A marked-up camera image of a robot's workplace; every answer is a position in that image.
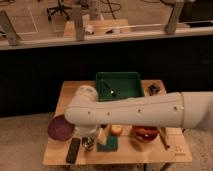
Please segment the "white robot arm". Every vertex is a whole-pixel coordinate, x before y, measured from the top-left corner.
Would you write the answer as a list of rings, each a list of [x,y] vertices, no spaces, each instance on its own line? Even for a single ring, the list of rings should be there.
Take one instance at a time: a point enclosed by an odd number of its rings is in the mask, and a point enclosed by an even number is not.
[[[65,118],[81,137],[91,137],[101,124],[198,129],[213,133],[213,92],[98,101],[95,88],[81,85],[71,98]]]

